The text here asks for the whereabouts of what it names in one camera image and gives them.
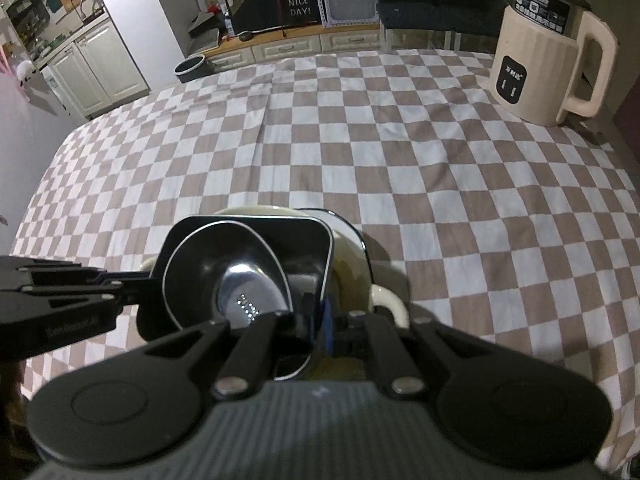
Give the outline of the black square bowl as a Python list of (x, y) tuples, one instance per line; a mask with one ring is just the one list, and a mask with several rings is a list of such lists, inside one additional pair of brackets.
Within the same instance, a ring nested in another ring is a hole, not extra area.
[(235, 220), (246, 224), (268, 244), (276, 255), (290, 285), (293, 310), (302, 303), (303, 296), (314, 297), (320, 307), (320, 330), (323, 300), (329, 283), (333, 260), (333, 232), (322, 221), (294, 211), (288, 216), (258, 214), (217, 214), (216, 216), (186, 217), (168, 232), (160, 254), (150, 273), (160, 279), (160, 291), (145, 300), (138, 300), (137, 330), (142, 339), (156, 338), (182, 330), (171, 319), (162, 293), (162, 279), (166, 264), (178, 245), (192, 232), (218, 220)]

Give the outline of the round stainless steel bowl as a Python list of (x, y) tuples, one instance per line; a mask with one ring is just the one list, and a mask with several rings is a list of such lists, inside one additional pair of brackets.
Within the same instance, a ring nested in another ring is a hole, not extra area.
[(162, 293), (181, 328), (227, 321), (237, 330), (259, 315), (293, 310), (276, 255), (255, 230), (235, 220), (214, 221), (189, 234), (166, 264)]

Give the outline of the cream floral ceramic bowl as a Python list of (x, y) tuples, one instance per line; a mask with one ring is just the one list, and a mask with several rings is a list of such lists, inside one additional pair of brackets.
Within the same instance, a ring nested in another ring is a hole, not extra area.
[(308, 367), (312, 346), (326, 333), (327, 307), (383, 307), (397, 326), (409, 323), (404, 303), (375, 284), (362, 235), (324, 209), (248, 206), (185, 218), (148, 271), (137, 320), (147, 341), (205, 321), (242, 330), (262, 314), (301, 315), (299, 340), (276, 367), (279, 380)]

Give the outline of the white square plate black rim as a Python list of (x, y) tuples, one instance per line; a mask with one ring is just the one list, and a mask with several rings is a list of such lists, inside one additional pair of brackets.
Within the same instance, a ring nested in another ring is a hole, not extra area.
[(342, 312), (370, 312), (373, 273), (361, 233), (332, 210), (299, 208), (297, 212), (321, 220), (333, 232), (334, 252), (330, 284), (332, 302)]

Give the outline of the brown white checkered tablecloth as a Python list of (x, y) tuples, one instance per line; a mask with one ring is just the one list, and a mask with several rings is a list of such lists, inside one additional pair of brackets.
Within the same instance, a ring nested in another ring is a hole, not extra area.
[(639, 193), (596, 127), (499, 106), (490, 63), (318, 54), (175, 84), (66, 136), (11, 250), (136, 270), (192, 214), (333, 211), (413, 314), (592, 379), (616, 469), (639, 451)]

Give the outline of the white kitchen cabinets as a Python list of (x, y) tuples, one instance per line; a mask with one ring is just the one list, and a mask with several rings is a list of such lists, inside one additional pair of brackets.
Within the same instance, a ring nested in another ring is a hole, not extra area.
[(150, 93), (112, 20), (103, 15), (38, 61), (70, 112), (89, 119)]

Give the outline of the dark round trash bin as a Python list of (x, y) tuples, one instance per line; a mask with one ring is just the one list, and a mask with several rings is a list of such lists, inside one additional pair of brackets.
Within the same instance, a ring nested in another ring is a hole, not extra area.
[(178, 81), (183, 84), (195, 79), (204, 78), (209, 74), (210, 68), (204, 54), (192, 55), (174, 68), (174, 75), (178, 78)]

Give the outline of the low white drawer cabinet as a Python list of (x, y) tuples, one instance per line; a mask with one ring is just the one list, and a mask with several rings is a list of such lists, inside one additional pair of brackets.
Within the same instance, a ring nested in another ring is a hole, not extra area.
[(226, 38), (216, 48), (202, 51), (216, 72), (320, 53), (381, 49), (381, 29), (377, 24), (323, 27), (312, 25), (263, 32), (253, 39)]

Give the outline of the beige electric kettle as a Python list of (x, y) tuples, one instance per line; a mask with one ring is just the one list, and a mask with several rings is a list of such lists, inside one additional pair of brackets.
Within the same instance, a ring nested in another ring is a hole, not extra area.
[[(590, 44), (601, 49), (588, 100), (576, 94)], [(512, 115), (540, 126), (568, 114), (593, 118), (603, 106), (618, 40), (586, 0), (511, 0), (503, 20), (488, 89)]]

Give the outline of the dark blue folding table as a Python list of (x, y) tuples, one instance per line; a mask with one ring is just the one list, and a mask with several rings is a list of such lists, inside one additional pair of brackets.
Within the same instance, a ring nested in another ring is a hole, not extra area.
[(494, 53), (506, 0), (378, 0), (381, 47)]

